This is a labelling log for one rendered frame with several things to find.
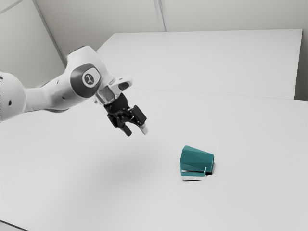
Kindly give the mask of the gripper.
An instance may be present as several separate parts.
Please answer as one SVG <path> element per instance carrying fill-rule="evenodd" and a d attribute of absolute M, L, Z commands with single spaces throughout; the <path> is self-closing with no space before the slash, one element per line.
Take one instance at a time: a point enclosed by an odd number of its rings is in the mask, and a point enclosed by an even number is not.
<path fill-rule="evenodd" d="M 122 131 L 129 137 L 132 134 L 130 128 L 126 125 L 127 122 L 140 127 L 141 132 L 146 135 L 148 128 L 145 124 L 146 115 L 137 106 L 130 107 L 128 100 L 123 93 L 117 99 L 109 104 L 104 105 L 107 111 L 107 116 L 116 128 L 122 128 Z"/>

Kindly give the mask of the teal faceted mug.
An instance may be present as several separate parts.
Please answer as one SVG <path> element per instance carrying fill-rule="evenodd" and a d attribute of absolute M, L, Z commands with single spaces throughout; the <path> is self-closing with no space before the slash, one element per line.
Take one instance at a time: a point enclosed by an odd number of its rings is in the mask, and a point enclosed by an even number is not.
<path fill-rule="evenodd" d="M 185 145 L 180 156 L 180 175 L 183 181 L 200 181 L 214 172 L 215 156 Z"/>

